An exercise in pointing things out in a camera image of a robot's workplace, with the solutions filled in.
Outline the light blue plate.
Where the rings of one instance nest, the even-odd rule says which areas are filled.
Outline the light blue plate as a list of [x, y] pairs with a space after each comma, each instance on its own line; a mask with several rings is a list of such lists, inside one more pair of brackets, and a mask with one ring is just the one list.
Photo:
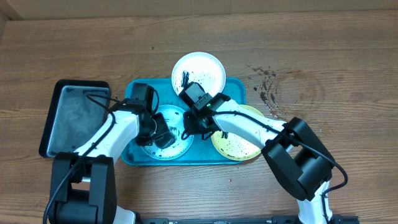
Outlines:
[[161, 105], [159, 106], [158, 112], [164, 117], [174, 140], [165, 148], [160, 148], [156, 144], [142, 146], [141, 148], [153, 159], [167, 161], [179, 158], [188, 151], [194, 138], [190, 136], [186, 140], [182, 139], [182, 133], [185, 130], [183, 125], [183, 114], [185, 110], [174, 105]]

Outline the yellow-green plate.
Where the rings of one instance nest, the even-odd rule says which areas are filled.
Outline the yellow-green plate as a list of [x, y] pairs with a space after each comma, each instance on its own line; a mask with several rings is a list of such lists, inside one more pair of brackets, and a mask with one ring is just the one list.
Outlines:
[[211, 141], [222, 156], [234, 161], [250, 160], [261, 153], [257, 146], [233, 133], [217, 131]]

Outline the white plate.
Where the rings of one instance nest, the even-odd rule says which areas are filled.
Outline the white plate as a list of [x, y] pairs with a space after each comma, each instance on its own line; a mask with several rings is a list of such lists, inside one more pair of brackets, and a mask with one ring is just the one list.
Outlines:
[[172, 86], [177, 95], [191, 82], [197, 82], [205, 93], [215, 96], [226, 84], [222, 63], [206, 52], [192, 52], [178, 60], [172, 70]]

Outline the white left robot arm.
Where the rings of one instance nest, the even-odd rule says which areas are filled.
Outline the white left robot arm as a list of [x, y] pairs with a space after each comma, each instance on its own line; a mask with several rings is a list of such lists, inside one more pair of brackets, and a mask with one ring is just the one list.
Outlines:
[[140, 223], [136, 212], [117, 202], [114, 165], [124, 148], [161, 149], [174, 143], [163, 115], [159, 94], [150, 85], [135, 83], [132, 96], [106, 108], [108, 118], [93, 137], [73, 152], [59, 152], [53, 160], [50, 198], [44, 223]]

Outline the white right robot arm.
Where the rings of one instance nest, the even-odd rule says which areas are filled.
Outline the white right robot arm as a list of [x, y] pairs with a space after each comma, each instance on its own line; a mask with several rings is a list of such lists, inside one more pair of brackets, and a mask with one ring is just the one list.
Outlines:
[[211, 96], [197, 82], [185, 85], [178, 96], [190, 108], [183, 138], [200, 134], [207, 139], [223, 131], [249, 141], [261, 150], [278, 183], [297, 199], [301, 223], [331, 222], [327, 190], [335, 160], [306, 122], [265, 118], [225, 94]]

